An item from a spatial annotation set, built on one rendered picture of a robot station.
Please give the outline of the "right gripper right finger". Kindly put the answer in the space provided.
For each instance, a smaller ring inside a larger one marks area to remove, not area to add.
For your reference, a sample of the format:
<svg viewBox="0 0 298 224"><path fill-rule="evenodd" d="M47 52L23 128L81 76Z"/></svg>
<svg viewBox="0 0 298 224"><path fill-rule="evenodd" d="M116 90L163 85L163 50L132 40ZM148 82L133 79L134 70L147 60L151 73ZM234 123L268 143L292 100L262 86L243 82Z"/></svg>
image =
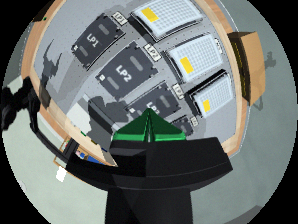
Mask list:
<svg viewBox="0 0 298 224"><path fill-rule="evenodd" d="M158 116L149 108L149 137L150 141L182 141L186 140L185 133Z"/></svg>

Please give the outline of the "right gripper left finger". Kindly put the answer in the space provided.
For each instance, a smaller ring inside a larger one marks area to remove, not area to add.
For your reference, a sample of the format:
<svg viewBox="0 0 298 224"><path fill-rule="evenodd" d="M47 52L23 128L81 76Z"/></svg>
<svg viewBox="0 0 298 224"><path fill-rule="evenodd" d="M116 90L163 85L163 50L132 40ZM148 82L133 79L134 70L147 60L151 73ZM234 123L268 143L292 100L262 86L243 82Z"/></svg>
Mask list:
<svg viewBox="0 0 298 224"><path fill-rule="evenodd" d="M149 141L149 108L141 116L114 132L113 140Z"/></svg>

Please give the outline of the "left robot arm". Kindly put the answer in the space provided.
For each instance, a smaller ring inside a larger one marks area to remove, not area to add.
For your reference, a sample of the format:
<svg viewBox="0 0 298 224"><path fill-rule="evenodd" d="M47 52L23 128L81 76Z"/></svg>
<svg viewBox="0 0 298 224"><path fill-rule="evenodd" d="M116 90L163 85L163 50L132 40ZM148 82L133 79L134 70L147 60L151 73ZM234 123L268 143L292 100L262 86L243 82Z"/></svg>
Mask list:
<svg viewBox="0 0 298 224"><path fill-rule="evenodd" d="M23 79L23 81L24 87L19 88L16 93L12 93L11 88L8 87L1 89L0 115L3 116L3 119L0 116L1 133L8 131L9 125L15 121L17 112L20 109L29 108L29 112L33 111L31 89L28 87L27 79ZM31 100L31 103L29 103L29 100Z"/></svg>

